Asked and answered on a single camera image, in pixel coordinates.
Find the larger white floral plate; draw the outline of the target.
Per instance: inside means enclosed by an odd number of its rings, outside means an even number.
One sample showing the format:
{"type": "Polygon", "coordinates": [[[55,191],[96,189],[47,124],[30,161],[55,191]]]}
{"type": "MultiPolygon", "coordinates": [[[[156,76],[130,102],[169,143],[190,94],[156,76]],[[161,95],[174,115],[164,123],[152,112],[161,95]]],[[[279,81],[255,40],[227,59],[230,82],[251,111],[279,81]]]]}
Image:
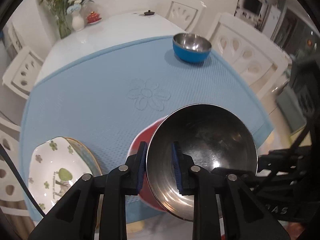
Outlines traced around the larger white floral plate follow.
{"type": "Polygon", "coordinates": [[[48,213],[86,173],[92,174],[65,137],[55,137],[33,151],[29,165],[28,189],[40,209],[48,213]]]}

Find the large round blue-patterned plate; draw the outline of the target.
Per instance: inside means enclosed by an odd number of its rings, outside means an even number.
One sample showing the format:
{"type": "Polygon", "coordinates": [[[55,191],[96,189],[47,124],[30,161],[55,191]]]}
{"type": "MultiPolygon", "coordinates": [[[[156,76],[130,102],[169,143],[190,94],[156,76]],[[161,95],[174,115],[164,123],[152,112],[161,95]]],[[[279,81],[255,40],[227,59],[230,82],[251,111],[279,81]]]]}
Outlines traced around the large round blue-patterned plate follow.
{"type": "MultiPolygon", "coordinates": [[[[65,139],[69,142],[69,144],[75,149],[78,155],[83,159],[83,161],[87,164],[89,169],[91,170],[91,173],[94,177],[102,176],[102,170],[94,156],[94,154],[87,148],[83,143],[80,141],[65,137],[65,139]]],[[[103,204],[103,197],[100,195],[99,198],[99,204],[98,204],[98,210],[97,210],[97,218],[96,218],[96,227],[95,232],[98,232],[99,226],[100,226],[100,216],[101,216],[101,208],[103,204]]]]}

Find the red steel bowl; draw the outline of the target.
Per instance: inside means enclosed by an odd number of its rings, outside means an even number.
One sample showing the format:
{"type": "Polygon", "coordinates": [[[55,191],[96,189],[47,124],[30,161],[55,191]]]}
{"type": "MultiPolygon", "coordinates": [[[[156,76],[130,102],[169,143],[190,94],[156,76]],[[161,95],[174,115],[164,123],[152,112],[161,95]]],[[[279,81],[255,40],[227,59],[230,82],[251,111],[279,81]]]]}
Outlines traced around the red steel bowl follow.
{"type": "Polygon", "coordinates": [[[195,165],[257,173],[258,156],[253,137],[232,112],[216,105],[198,103],[184,106],[140,131],[129,148],[138,151],[148,145],[146,175],[139,197],[157,211],[192,220],[193,196],[179,193],[171,163],[171,145],[178,142],[195,165]]]}

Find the blue steel bowl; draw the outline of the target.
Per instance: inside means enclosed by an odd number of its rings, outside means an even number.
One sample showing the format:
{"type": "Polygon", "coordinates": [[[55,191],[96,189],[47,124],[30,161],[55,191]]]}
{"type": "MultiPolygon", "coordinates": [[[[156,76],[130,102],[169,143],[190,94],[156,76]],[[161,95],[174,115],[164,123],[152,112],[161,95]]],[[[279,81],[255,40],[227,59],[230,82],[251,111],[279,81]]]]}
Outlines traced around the blue steel bowl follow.
{"type": "Polygon", "coordinates": [[[188,63],[203,62],[212,50],[212,45],[206,38],[193,33],[174,35],[172,47],[175,55],[188,63]]]}

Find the near left white chair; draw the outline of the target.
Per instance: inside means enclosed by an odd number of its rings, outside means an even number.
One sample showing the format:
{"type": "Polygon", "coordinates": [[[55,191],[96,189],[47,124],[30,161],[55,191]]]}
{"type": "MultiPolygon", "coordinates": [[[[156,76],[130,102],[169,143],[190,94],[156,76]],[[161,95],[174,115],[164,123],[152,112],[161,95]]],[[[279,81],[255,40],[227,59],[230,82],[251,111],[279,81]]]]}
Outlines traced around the near left white chair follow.
{"type": "MultiPolygon", "coordinates": [[[[18,141],[8,132],[18,135],[20,126],[1,118],[1,146],[9,155],[11,161],[18,167],[18,141]]],[[[8,164],[1,157],[1,201],[9,203],[9,207],[2,206],[2,211],[7,215],[29,217],[25,207],[24,196],[18,180],[8,164]]]]}

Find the white chair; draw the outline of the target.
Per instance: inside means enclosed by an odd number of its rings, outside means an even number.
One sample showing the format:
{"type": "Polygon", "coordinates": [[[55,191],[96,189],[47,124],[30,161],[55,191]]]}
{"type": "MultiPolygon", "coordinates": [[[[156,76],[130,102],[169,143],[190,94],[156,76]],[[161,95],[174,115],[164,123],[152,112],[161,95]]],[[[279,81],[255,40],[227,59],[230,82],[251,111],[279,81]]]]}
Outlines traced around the white chair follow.
{"type": "Polygon", "coordinates": [[[2,77],[2,84],[27,100],[42,68],[41,59],[29,46],[23,47],[2,77]]]}
{"type": "Polygon", "coordinates": [[[186,32],[192,32],[202,18],[206,5],[201,1],[172,0],[166,19],[186,32]]]}
{"type": "MultiPolygon", "coordinates": [[[[18,167],[18,141],[8,132],[18,135],[20,126],[1,118],[1,146],[9,155],[11,161],[18,167]]],[[[2,206],[2,211],[7,215],[29,217],[25,207],[24,196],[18,180],[8,164],[1,157],[1,201],[9,203],[9,207],[2,206]]]]}
{"type": "Polygon", "coordinates": [[[227,12],[216,15],[207,40],[249,86],[271,72],[263,83],[256,86],[255,94],[259,99],[265,96],[291,63],[289,56],[268,37],[227,12]]]}

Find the near right white chair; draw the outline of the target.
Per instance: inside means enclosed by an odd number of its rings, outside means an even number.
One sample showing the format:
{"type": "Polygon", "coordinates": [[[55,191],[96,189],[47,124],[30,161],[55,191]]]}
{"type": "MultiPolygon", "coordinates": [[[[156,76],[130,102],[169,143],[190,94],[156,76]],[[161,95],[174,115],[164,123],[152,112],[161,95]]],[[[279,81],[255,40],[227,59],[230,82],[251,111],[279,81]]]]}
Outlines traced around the near right white chair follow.
{"type": "Polygon", "coordinates": [[[216,15],[207,40],[249,86],[271,72],[263,83],[256,86],[255,94],[259,99],[265,96],[291,63],[289,56],[268,37],[227,12],[216,15]]]}

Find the light blue table mat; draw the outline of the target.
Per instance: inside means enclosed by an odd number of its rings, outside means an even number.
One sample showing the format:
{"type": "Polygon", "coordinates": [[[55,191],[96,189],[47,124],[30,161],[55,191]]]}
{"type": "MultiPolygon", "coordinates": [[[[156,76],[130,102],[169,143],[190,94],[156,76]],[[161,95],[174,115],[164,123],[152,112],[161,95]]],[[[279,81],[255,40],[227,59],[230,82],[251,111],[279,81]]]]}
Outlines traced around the light blue table mat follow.
{"type": "Polygon", "coordinates": [[[103,172],[125,162],[137,134],[194,103],[239,117],[261,146],[273,131],[268,114],[240,75],[215,51],[198,64],[180,60],[170,36],[97,51],[53,72],[31,91],[20,131],[20,174],[33,181],[33,151],[71,137],[95,154],[103,172]]]}

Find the far left white chair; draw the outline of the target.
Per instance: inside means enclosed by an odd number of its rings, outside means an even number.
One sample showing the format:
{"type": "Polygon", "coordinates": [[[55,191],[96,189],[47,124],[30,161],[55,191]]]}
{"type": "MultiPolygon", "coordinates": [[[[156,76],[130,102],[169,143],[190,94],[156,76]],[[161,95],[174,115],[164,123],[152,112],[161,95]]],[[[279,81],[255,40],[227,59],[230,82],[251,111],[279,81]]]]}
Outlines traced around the far left white chair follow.
{"type": "Polygon", "coordinates": [[[2,84],[27,100],[42,68],[41,59],[29,46],[23,47],[2,77],[2,84]]]}

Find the far right white chair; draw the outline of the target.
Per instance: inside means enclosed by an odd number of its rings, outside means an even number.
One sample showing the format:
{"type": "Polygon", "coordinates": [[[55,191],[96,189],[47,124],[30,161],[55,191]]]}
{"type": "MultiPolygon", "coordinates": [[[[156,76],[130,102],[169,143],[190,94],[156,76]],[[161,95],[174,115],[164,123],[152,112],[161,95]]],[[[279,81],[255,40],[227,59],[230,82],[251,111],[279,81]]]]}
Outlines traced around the far right white chair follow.
{"type": "Polygon", "coordinates": [[[202,18],[206,5],[201,1],[172,0],[166,19],[186,32],[192,32],[202,18]]]}

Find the white flower vase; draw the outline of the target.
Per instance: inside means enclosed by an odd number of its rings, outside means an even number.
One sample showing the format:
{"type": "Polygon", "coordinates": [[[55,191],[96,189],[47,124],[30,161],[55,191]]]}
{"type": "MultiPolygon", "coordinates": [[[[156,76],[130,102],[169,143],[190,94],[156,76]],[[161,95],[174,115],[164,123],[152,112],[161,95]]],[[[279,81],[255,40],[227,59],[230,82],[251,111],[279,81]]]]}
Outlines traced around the white flower vase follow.
{"type": "Polygon", "coordinates": [[[72,28],[74,31],[78,32],[84,29],[85,22],[79,11],[72,12],[72,28]]]}

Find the red lidded cup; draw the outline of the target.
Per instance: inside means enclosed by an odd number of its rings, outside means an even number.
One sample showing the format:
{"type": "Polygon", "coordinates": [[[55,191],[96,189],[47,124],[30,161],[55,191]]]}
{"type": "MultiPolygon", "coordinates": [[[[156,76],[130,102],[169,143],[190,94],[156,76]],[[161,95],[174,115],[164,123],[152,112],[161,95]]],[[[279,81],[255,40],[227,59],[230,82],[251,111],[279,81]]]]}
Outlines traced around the red lidded cup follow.
{"type": "Polygon", "coordinates": [[[87,24],[95,24],[99,22],[102,18],[100,17],[100,14],[97,12],[90,12],[89,15],[86,17],[87,24]]]}

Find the small black lid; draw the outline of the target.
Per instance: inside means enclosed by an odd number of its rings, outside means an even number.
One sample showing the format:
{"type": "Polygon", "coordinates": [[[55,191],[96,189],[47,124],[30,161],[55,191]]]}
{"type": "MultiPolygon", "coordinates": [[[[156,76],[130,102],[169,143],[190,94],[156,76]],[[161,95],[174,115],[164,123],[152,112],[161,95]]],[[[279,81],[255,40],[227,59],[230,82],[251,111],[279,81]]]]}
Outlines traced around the small black lid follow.
{"type": "Polygon", "coordinates": [[[148,10],[148,11],[144,12],[144,15],[145,15],[145,16],[152,16],[152,15],[154,15],[154,14],[155,14],[155,12],[154,12],[154,11],[151,11],[151,10],[148,10]]]}

